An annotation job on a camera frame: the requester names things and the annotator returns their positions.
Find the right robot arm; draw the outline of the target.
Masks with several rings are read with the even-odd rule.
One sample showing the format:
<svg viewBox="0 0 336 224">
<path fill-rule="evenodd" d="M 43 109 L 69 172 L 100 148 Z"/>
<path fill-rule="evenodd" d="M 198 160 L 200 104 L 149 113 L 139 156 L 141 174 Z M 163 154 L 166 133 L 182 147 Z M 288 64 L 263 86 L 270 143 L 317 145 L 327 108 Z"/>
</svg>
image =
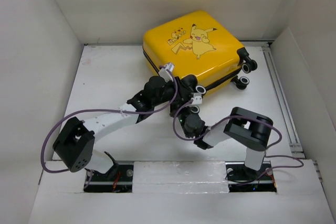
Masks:
<svg viewBox="0 0 336 224">
<path fill-rule="evenodd" d="M 173 113 L 173 122 L 179 121 L 185 141 L 207 150 L 230 138 L 246 147 L 243 173 L 254 179 L 261 174 L 273 120 L 241 107 L 234 107 L 230 115 L 212 126 L 205 125 L 199 114 L 186 103 Z"/>
</svg>

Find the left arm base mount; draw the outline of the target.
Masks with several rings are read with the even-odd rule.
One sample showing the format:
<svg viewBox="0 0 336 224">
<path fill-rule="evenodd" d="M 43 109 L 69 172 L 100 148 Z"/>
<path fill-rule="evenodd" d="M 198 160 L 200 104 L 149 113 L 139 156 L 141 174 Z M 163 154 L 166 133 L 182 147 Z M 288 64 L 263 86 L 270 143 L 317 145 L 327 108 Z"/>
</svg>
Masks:
<svg viewBox="0 0 336 224">
<path fill-rule="evenodd" d="M 83 191 L 86 193 L 131 193 L 133 186 L 134 161 L 116 161 L 108 152 L 104 155 L 110 161 L 105 173 L 88 170 Z"/>
</svg>

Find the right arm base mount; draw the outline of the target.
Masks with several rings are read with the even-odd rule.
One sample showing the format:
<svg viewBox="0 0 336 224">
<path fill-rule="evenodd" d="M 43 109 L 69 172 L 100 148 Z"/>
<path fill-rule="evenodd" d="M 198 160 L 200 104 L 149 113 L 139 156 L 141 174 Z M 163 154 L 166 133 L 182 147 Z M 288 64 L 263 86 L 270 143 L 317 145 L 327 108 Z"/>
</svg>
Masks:
<svg viewBox="0 0 336 224">
<path fill-rule="evenodd" d="M 272 171 L 260 176 L 271 168 L 270 162 L 264 162 L 258 171 L 246 167 L 243 162 L 227 162 L 225 166 L 230 193 L 277 192 Z"/>
</svg>

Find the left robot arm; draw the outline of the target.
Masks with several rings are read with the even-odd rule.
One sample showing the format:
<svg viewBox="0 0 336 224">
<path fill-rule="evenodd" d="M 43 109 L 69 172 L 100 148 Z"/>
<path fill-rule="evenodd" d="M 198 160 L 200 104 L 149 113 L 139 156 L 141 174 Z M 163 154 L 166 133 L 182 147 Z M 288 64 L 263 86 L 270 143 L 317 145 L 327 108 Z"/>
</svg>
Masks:
<svg viewBox="0 0 336 224">
<path fill-rule="evenodd" d="M 112 180 L 117 175 L 117 161 L 108 152 L 97 152 L 94 145 L 114 131 L 144 121 L 161 104 L 174 114 L 195 92 L 196 86 L 197 79 L 192 74 L 167 80 L 152 76 L 141 91 L 116 110 L 101 109 L 101 115 L 83 121 L 68 116 L 53 149 L 70 172 L 86 169 Z"/>
</svg>

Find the yellow hard-shell suitcase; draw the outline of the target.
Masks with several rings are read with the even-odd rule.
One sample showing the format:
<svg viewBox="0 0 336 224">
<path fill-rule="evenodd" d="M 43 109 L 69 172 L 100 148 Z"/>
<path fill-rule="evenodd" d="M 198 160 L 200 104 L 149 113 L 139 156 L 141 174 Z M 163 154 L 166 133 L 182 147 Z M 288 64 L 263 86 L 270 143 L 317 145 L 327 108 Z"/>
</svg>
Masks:
<svg viewBox="0 0 336 224">
<path fill-rule="evenodd" d="M 247 77 L 257 62 L 244 45 L 204 10 L 197 10 L 148 30 L 143 36 L 143 53 L 153 72 L 169 62 L 173 74 L 193 74 L 208 93 L 234 82 L 239 89 L 249 85 Z"/>
</svg>

